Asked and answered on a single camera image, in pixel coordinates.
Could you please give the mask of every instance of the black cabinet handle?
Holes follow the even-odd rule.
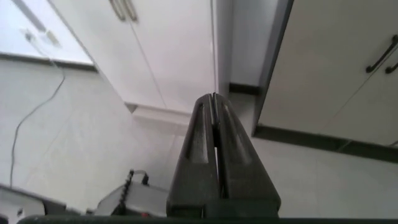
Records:
[[[366,73],[371,73],[373,72],[377,66],[380,65],[380,63],[387,57],[387,55],[391,52],[392,49],[398,44],[398,35],[394,35],[391,40],[391,45],[388,47],[388,49],[384,52],[384,54],[377,60],[377,62],[374,65],[370,65],[366,67]]]
[[[392,73],[392,72],[395,71],[397,68],[398,68],[398,63],[396,63],[393,67],[388,66],[388,67],[386,68],[386,74]]]

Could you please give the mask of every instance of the wall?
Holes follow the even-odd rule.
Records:
[[[259,85],[278,0],[234,0],[232,83]]]
[[[89,56],[46,0],[24,2],[60,42],[60,46],[56,47],[40,37],[37,38],[40,48],[46,54],[57,60],[92,64]],[[37,36],[39,32],[11,0],[0,0],[0,29],[0,53],[45,58],[25,40],[21,29],[29,29]]]
[[[213,1],[213,40],[215,46],[216,90],[227,96],[231,81],[233,41],[233,4],[231,0]]]

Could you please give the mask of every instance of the white cable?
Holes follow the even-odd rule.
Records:
[[[18,138],[18,132],[19,132],[19,128],[21,126],[21,124],[27,119],[29,118],[32,114],[34,114],[40,107],[42,107],[44,104],[48,103],[49,101],[51,101],[55,95],[58,93],[60,87],[62,86],[62,83],[65,81],[65,72],[63,71],[63,69],[59,68],[57,66],[57,64],[52,60],[52,58],[50,57],[50,55],[45,54],[42,50],[40,50],[39,46],[37,46],[36,44],[36,39],[34,38],[34,36],[31,33],[26,33],[25,34],[25,38],[28,42],[30,42],[32,44],[32,46],[38,51],[39,54],[43,55],[44,57],[47,57],[49,62],[56,68],[59,69],[61,71],[62,74],[62,80],[61,82],[58,84],[57,88],[55,89],[55,91],[53,92],[53,94],[51,95],[50,98],[48,98],[47,100],[41,102],[39,105],[37,105],[32,111],[30,111],[18,124],[16,130],[15,130],[15,135],[14,135],[14,142],[12,143],[12,148],[11,148],[11,170],[10,170],[10,188],[12,188],[12,181],[13,181],[13,174],[14,174],[14,166],[15,166],[15,145],[17,142],[17,138]]]

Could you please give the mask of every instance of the cabinet door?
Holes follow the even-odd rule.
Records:
[[[396,0],[294,1],[259,122],[319,133],[397,34]]]
[[[109,1],[51,3],[126,103],[165,108],[130,24]]]
[[[398,51],[337,113],[322,134],[382,145],[398,140],[398,70],[385,68],[398,62]]]
[[[134,0],[132,27],[167,109],[191,113],[215,91],[210,0]]]

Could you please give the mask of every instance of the cabinet handle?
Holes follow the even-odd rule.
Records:
[[[388,49],[384,52],[384,54],[377,60],[377,62],[374,65],[370,65],[366,67],[366,73],[371,73],[373,72],[377,66],[387,57],[387,55],[391,52],[392,49],[398,44],[398,35],[394,35],[391,40],[391,45],[388,47]]]
[[[390,73],[394,72],[397,68],[398,68],[398,63],[396,63],[393,67],[388,66],[386,68],[386,74],[390,74]]]
[[[136,11],[134,10],[134,6],[132,5],[130,0],[124,0],[123,1],[124,7],[127,9],[127,13],[129,14],[130,19],[133,22],[136,22],[138,20]]]
[[[109,3],[111,3],[113,11],[118,16],[120,21],[125,21],[126,20],[126,16],[123,14],[121,6],[119,5],[118,0],[109,0]]]

